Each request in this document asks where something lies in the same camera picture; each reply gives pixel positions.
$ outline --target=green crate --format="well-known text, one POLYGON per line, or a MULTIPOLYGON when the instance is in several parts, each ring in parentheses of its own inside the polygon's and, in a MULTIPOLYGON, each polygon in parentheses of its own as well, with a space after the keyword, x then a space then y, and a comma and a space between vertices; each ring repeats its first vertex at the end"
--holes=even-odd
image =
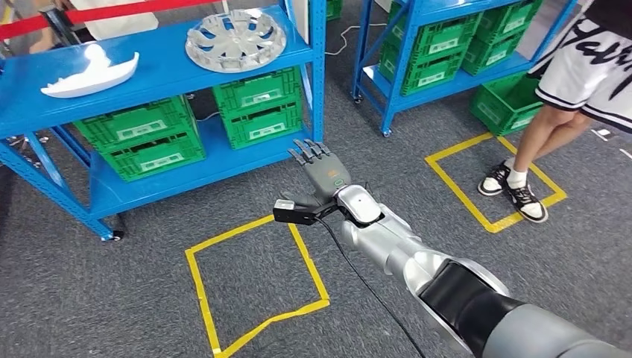
POLYGON ((101 155, 126 181, 164 172, 205 157, 197 131, 172 133, 163 138, 101 155))
POLYGON ((109 153, 171 131, 196 128, 187 100, 178 95, 75 122, 75 127, 101 153, 109 153))
MULTIPOLYGON (((390 82, 393 81, 395 76, 398 51, 390 44, 385 43, 380 52, 378 71, 390 82)), ((406 68, 400 93, 402 95, 410 95, 452 80, 461 66, 463 56, 464 52, 449 54, 427 62, 421 62, 419 58, 411 58, 406 68)))
POLYGON ((513 34, 525 31, 543 0, 525 0, 483 13, 476 29, 476 38, 485 43, 496 43, 513 34))
POLYGON ((295 101, 237 118, 222 116, 221 119, 230 146, 240 149, 299 131, 303 127, 303 106, 295 101))
MULTIPOLYGON (((391 11, 388 14, 389 21, 395 17, 401 7, 402 5, 395 1, 391 4, 391 11)), ((430 61, 448 54, 462 52, 470 44, 481 16, 482 13, 475 13, 419 28, 411 54, 423 57, 424 61, 430 61)), ((401 20, 387 34, 385 42, 399 48, 405 25, 406 16, 402 16, 401 20)))
POLYGON ((483 84, 470 103, 472 114, 495 136, 523 129, 542 107, 535 95, 538 80, 525 73, 483 84))
POLYGON ((300 100, 301 84, 295 66, 215 86, 212 91, 222 117, 236 118, 300 100))
POLYGON ((471 74, 477 75, 479 72, 489 69, 505 60, 513 54, 520 43, 522 33, 514 34, 500 42, 489 44, 481 40, 473 39, 463 60, 463 69, 471 74))
POLYGON ((342 0, 327 0, 327 21, 340 19, 342 0))

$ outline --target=white shorts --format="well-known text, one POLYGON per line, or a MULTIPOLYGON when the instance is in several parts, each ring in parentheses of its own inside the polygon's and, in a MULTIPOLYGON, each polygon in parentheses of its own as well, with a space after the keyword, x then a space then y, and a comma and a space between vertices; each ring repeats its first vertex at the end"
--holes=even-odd
POLYGON ((632 40, 579 15, 529 75, 542 78, 536 94, 544 103, 632 133, 631 52, 632 40))

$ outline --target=shoe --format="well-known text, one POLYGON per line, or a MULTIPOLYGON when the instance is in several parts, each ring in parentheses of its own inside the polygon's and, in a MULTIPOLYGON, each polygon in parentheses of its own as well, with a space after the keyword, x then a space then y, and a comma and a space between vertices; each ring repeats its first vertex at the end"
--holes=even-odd
POLYGON ((478 184, 478 192, 485 196, 500 194, 507 185, 509 172, 511 172, 511 169, 505 165, 505 162, 493 167, 485 179, 478 184))
POLYGON ((518 213, 522 214, 525 219, 539 224, 549 218, 548 210, 537 200, 529 184, 516 189, 507 186, 507 191, 516 210, 518 210, 518 213))

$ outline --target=person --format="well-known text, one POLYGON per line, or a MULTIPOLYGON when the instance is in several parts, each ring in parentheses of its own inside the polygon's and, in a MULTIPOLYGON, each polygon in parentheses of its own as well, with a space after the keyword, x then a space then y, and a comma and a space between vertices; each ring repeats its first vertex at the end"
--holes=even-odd
MULTIPOLYGON (((59 8, 87 10, 97 7, 106 7, 120 4, 129 4, 144 0, 52 0, 59 8)), ((33 0, 34 7, 39 9, 51 4, 51 0, 33 0)), ((86 28, 91 37, 88 40, 104 40, 136 32, 153 30, 158 27, 158 19, 153 13, 138 13, 129 16, 120 16, 112 19, 86 22, 86 28)), ((55 35, 51 28, 45 28, 41 32, 40 39, 30 48, 30 53, 41 52, 55 47, 55 35)))
POLYGON ((522 135, 518 152, 478 185, 482 195, 507 190, 527 220, 549 212, 528 184, 531 162, 571 142, 592 119, 632 133, 632 1, 594 0, 549 46, 529 76, 540 78, 544 103, 522 135))

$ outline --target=caster wheel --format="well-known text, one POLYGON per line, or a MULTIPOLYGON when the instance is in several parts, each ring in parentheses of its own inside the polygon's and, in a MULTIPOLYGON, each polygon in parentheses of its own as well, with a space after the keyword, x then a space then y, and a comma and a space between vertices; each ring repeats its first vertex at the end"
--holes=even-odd
POLYGON ((121 239, 123 239, 123 236, 125 236, 125 232, 123 232, 121 230, 114 230, 113 235, 114 236, 112 236, 112 240, 114 240, 114 241, 121 241, 121 239))

